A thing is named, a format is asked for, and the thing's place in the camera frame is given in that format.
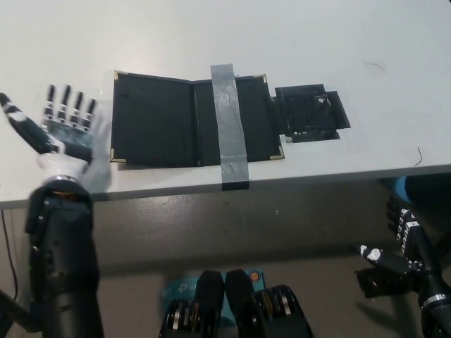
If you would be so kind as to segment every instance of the black wire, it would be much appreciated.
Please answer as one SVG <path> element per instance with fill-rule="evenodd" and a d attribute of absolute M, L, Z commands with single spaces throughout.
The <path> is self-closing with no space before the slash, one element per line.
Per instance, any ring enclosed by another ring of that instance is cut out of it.
<path fill-rule="evenodd" d="M 9 265 L 11 266 L 11 271 L 13 272 L 13 278 L 14 278 L 14 300 L 16 300 L 18 292 L 19 292 L 19 286 L 18 286 L 18 282 L 17 282 L 16 269 L 14 268 L 13 259 L 11 257 L 11 248 L 9 247 L 8 231 L 6 231 L 5 212 L 3 210 L 1 211 L 1 222 L 3 223 L 3 230 L 5 232 L 6 250 L 8 250 Z"/>

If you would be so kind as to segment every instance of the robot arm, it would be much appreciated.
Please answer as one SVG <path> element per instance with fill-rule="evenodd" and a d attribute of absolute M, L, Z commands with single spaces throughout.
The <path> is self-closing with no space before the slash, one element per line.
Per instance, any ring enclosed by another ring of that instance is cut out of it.
<path fill-rule="evenodd" d="M 50 86 L 42 126 L 36 125 L 3 93 L 0 104 L 14 130 L 39 154 L 42 186 L 30 196 L 26 232 L 30 236 L 30 288 L 34 309 L 28 313 L 0 294 L 0 311 L 29 332 L 45 338 L 102 338 L 97 303 L 99 268 L 92 238 L 92 201 L 81 186 L 92 157 L 92 117 L 96 101 L 80 116 L 78 93 L 68 117 L 70 87 L 54 113 Z"/>
<path fill-rule="evenodd" d="M 364 245 L 353 246 L 374 269 L 357 272 L 367 297 L 416 291 L 425 337 L 451 337 L 451 288 L 442 278 L 435 250 L 412 212 L 395 198 L 387 204 L 389 229 L 401 245 L 402 256 Z"/>

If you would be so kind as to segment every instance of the black panel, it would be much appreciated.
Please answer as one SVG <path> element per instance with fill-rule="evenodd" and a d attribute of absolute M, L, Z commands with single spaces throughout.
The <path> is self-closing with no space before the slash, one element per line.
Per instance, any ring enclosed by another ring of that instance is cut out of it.
<path fill-rule="evenodd" d="M 279 156 L 264 77 L 238 77 L 236 83 L 248 161 Z M 115 159 L 159 167 L 221 164 L 211 80 L 118 74 L 113 105 Z"/>
<path fill-rule="evenodd" d="M 127 163 L 196 166 L 192 86 L 182 80 L 118 74 L 111 148 Z"/>
<path fill-rule="evenodd" d="M 247 160 L 267 161 L 280 155 L 280 140 L 273 121 L 268 85 L 261 77 L 237 77 L 237 92 Z M 202 165 L 221 164 L 218 128 L 211 80 L 194 84 L 201 139 Z"/>

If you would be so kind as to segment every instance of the white fingertip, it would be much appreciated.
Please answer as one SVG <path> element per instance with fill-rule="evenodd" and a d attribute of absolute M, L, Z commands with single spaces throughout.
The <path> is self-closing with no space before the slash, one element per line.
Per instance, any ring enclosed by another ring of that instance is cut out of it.
<path fill-rule="evenodd" d="M 371 250 L 371 253 L 368 255 L 368 259 L 370 261 L 377 261 L 381 257 L 381 250 L 379 249 L 373 249 Z"/>
<path fill-rule="evenodd" d="M 363 256 L 364 255 L 364 251 L 367 249 L 368 247 L 366 245 L 361 245 L 360 246 L 360 255 Z"/>

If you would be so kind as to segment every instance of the black robotic forearm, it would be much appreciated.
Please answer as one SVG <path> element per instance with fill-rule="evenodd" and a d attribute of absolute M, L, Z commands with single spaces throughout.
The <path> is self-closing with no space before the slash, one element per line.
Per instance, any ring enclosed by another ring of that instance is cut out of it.
<path fill-rule="evenodd" d="M 30 286 L 44 338 L 104 336 L 92 238 L 92 202 L 77 183 L 53 181 L 30 197 Z"/>

